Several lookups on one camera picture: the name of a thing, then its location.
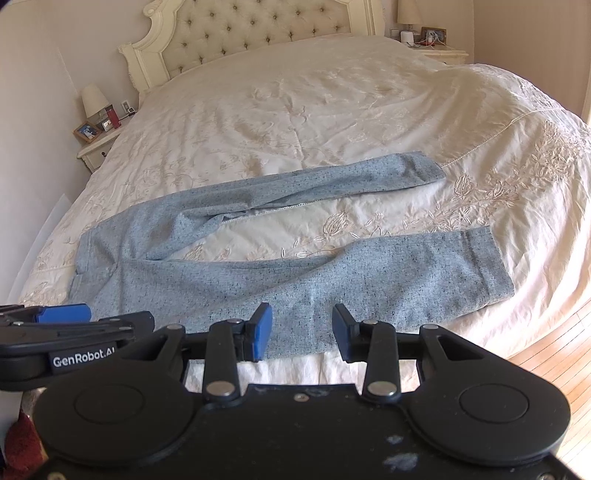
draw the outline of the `metal screw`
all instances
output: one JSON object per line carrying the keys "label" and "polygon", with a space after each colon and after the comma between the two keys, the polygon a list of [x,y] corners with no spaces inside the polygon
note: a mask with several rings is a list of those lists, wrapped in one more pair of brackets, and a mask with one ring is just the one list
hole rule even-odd
{"label": "metal screw", "polygon": [[230,382],[217,380],[208,384],[205,390],[207,393],[214,395],[215,397],[229,397],[234,393],[236,388]]}
{"label": "metal screw", "polygon": [[391,397],[398,391],[392,382],[377,381],[368,385],[368,392],[376,397]]}

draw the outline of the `white duvet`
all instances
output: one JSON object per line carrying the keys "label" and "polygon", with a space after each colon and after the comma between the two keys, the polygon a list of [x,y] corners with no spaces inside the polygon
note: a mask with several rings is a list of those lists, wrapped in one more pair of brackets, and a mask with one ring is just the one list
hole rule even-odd
{"label": "white duvet", "polygon": [[[591,298],[587,127],[503,70],[448,67],[383,37],[331,35],[234,54],[150,94],[51,235],[22,300],[65,301],[80,234],[135,203],[414,150],[447,181],[231,221],[175,257],[304,258],[376,235],[490,224],[517,293],[449,327],[503,356]],[[190,387],[199,387],[198,370]],[[410,367],[404,372],[412,388]],[[244,364],[241,375],[359,383],[363,365],[330,352]]]}

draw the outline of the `gray speckled trousers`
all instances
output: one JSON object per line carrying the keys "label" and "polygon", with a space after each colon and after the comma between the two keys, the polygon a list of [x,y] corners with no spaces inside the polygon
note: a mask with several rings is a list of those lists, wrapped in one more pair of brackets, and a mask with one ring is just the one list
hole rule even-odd
{"label": "gray speckled trousers", "polygon": [[173,193],[86,232],[69,302],[94,318],[150,310],[157,327],[188,332],[250,317],[265,301],[274,328],[267,357],[335,347],[330,315],[344,303],[358,319],[399,331],[445,323],[514,293],[488,227],[360,240],[335,256],[256,262],[164,260],[252,209],[417,187],[445,177],[420,153],[320,167]]}

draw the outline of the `picture frame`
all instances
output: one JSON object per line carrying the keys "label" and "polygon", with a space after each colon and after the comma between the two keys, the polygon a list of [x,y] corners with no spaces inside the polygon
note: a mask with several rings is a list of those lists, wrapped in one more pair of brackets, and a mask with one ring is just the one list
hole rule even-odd
{"label": "picture frame", "polygon": [[110,118],[107,118],[100,123],[100,127],[102,128],[103,132],[108,132],[113,128],[113,123],[111,123]]}
{"label": "picture frame", "polygon": [[421,41],[425,45],[447,45],[447,30],[445,28],[423,27],[421,29]]}
{"label": "picture frame", "polygon": [[74,130],[74,135],[90,144],[100,137],[100,129],[90,122],[85,122]]}

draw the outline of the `wooden floor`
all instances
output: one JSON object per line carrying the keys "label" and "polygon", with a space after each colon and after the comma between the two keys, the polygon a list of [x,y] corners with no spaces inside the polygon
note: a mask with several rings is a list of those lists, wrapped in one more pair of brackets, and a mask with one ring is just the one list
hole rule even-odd
{"label": "wooden floor", "polygon": [[511,361],[566,395],[572,419],[558,457],[581,478],[591,480],[591,301]]}

